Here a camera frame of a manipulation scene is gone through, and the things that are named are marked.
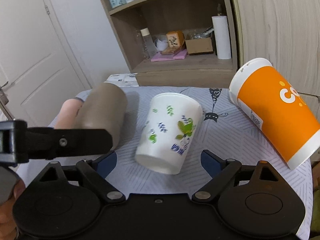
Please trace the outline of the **person's left hand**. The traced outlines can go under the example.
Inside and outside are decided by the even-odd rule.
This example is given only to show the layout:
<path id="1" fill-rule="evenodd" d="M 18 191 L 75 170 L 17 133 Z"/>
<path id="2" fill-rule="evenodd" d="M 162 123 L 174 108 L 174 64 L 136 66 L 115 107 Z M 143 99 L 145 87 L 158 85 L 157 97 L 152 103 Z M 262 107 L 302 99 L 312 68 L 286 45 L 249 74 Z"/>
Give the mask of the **person's left hand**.
<path id="1" fill-rule="evenodd" d="M 1 240 L 13 240 L 17 236 L 16 223 L 12 215 L 12 208 L 16 199 L 25 190 L 25 183 L 20 180 L 13 190 L 12 197 L 1 205 L 0 213 L 0 238 Z"/>

